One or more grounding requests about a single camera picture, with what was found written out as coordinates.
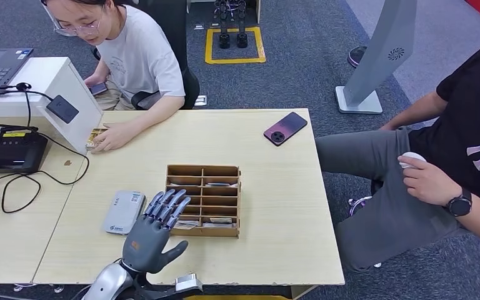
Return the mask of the person's right hand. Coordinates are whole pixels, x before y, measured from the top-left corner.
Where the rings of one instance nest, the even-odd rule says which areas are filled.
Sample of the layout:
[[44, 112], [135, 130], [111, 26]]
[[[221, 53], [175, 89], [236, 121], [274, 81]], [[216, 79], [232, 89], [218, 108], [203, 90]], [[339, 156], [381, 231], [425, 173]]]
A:
[[104, 84], [107, 81], [108, 75], [94, 73], [87, 77], [84, 80], [84, 83], [87, 87], [91, 88], [93, 86], [97, 86], [98, 84]]

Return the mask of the person's left hand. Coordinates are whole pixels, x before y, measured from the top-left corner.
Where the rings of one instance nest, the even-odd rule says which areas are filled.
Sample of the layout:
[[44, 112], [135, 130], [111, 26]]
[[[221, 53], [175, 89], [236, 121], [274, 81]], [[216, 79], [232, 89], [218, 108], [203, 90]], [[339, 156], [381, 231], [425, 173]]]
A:
[[95, 147], [92, 153], [115, 150], [123, 147], [141, 131], [141, 127], [133, 121], [105, 124], [107, 130], [93, 139]]
[[408, 156], [398, 161], [410, 165], [403, 169], [403, 183], [407, 192], [420, 201], [445, 206], [452, 198], [462, 194], [462, 188], [433, 164]]

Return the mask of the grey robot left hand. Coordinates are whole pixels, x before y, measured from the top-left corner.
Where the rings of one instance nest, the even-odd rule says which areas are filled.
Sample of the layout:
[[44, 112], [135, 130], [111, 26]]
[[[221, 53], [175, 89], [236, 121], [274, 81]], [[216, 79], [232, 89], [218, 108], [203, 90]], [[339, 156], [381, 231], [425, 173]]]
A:
[[191, 201], [186, 190], [157, 193], [137, 217], [122, 247], [122, 265], [137, 273], [157, 274], [188, 248], [185, 240], [164, 251], [181, 213]]

